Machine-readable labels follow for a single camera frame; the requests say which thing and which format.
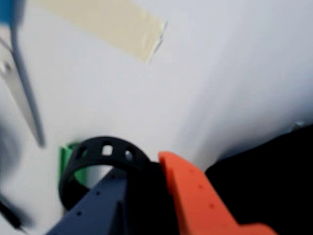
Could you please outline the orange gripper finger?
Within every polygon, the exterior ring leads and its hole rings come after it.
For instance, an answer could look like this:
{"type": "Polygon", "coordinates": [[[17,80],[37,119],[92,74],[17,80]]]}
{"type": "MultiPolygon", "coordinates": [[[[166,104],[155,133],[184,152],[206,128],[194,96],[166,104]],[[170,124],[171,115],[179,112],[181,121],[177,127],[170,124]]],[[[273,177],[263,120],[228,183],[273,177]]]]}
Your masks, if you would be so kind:
{"type": "Polygon", "coordinates": [[[158,159],[173,197],[181,235],[274,235],[268,225],[240,225],[196,166],[181,156],[161,151],[158,159]]]}

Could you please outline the navy blue gripper finger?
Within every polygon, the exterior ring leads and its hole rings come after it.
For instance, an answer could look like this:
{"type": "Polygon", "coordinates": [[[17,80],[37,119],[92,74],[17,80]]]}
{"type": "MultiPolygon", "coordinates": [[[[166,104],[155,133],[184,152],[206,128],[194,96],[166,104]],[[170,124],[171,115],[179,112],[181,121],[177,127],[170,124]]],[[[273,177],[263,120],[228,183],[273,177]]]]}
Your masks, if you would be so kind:
{"type": "Polygon", "coordinates": [[[113,168],[48,235],[126,235],[126,172],[113,168]]]}

